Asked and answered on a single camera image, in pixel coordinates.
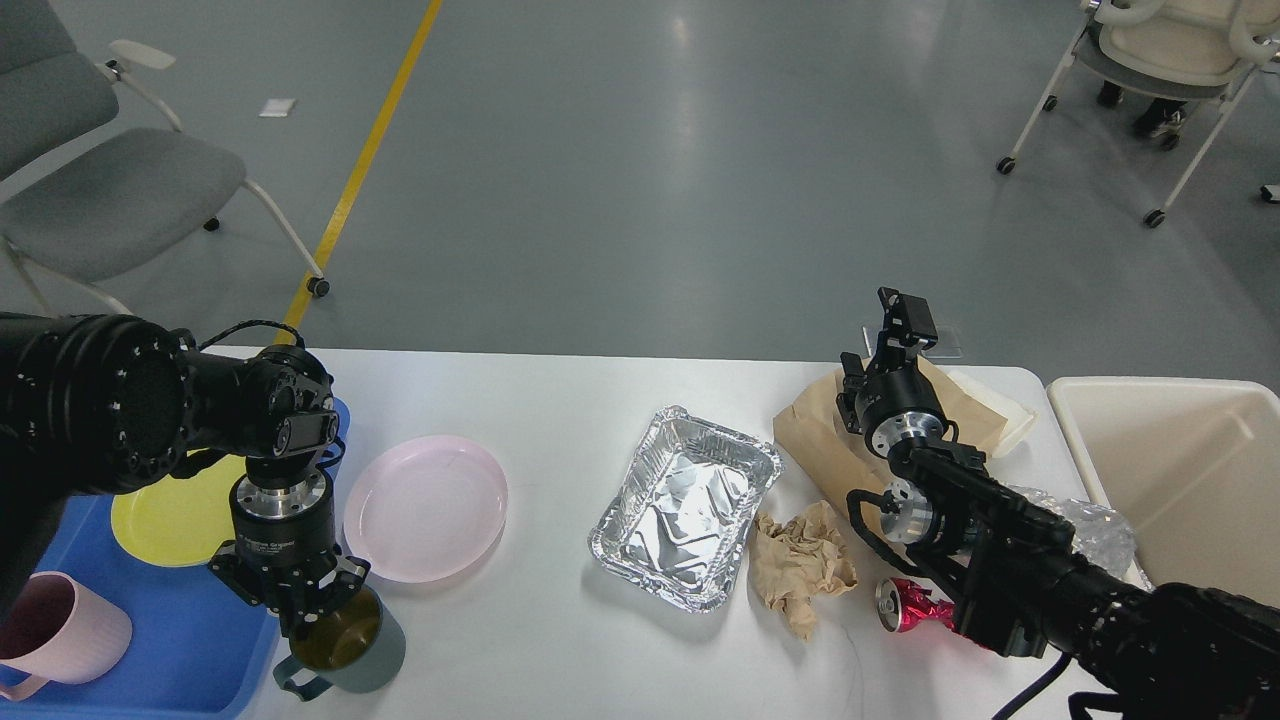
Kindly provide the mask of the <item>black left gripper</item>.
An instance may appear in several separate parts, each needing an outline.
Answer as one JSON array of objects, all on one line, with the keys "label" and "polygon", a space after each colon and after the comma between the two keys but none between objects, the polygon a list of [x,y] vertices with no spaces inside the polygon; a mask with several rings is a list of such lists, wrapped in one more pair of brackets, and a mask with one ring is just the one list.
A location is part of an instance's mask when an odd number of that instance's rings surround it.
[{"label": "black left gripper", "polygon": [[229,502],[236,536],[210,557],[207,569],[243,602],[273,614],[282,637],[306,637],[364,588],[371,565],[337,541],[328,471],[311,470],[282,489],[242,477]]}]

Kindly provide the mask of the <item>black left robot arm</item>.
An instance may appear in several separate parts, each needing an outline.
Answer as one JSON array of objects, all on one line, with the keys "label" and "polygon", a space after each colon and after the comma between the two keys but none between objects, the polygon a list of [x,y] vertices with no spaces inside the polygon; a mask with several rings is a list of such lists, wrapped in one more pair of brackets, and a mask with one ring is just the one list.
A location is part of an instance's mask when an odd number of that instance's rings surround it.
[{"label": "black left robot arm", "polygon": [[209,569],[275,615],[284,637],[306,637],[370,570],[337,541],[323,465],[340,429],[332,383],[301,340],[237,359],[132,315],[4,313],[3,614],[69,498],[128,495],[238,456],[244,473],[227,495],[233,537]]}]

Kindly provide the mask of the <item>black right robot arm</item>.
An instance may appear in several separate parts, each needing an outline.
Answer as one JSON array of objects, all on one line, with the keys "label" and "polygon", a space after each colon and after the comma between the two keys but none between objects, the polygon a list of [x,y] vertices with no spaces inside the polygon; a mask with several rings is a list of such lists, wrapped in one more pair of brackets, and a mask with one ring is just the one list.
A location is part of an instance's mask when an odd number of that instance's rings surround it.
[{"label": "black right robot arm", "polygon": [[954,605],[954,630],[1004,657],[1060,657],[1010,700],[1009,719],[1071,662],[1103,685],[1068,700],[1074,719],[1275,719],[1277,610],[1185,583],[1143,591],[1073,548],[1073,525],[1000,484],[986,455],[959,439],[922,374],[937,343],[928,302],[877,292],[883,325],[869,360],[841,356],[845,429],[893,480],[851,489],[849,520],[887,564],[932,580]]}]

